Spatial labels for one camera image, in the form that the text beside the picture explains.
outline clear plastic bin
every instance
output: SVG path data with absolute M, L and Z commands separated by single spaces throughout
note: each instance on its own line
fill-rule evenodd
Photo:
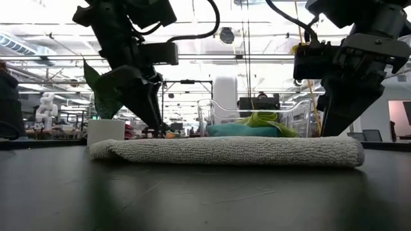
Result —
M 198 101 L 198 122 L 202 137 L 207 135 L 207 126 L 224 123 L 235 123 L 240 119 L 240 112 L 274 112 L 277 123 L 297 132 L 298 137 L 309 137 L 311 121 L 311 100 L 300 101 L 288 110 L 227 110 L 212 99 Z

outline white robot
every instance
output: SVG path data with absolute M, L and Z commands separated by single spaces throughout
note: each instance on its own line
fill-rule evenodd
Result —
M 51 116 L 57 116 L 58 107 L 53 104 L 55 95 L 50 93 L 44 93 L 40 98 L 40 106 L 36 111 L 36 123 L 34 124 L 34 130 L 51 129 Z

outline gray towel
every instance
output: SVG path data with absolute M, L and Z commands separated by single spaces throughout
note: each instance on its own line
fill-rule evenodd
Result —
M 95 159 L 123 157 L 139 163 L 356 167 L 364 162 L 360 142 L 350 137 L 205 137 L 101 141 Z

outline table surface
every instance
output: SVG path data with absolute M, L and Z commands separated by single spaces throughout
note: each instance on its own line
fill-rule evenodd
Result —
M 0 230 L 411 230 L 411 153 L 357 169 L 102 162 L 0 152 Z

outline white cup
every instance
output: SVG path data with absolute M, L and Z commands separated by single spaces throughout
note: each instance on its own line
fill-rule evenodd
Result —
M 124 140 L 125 122 L 113 119 L 90 119 L 87 126 L 87 147 L 93 144 L 114 139 Z

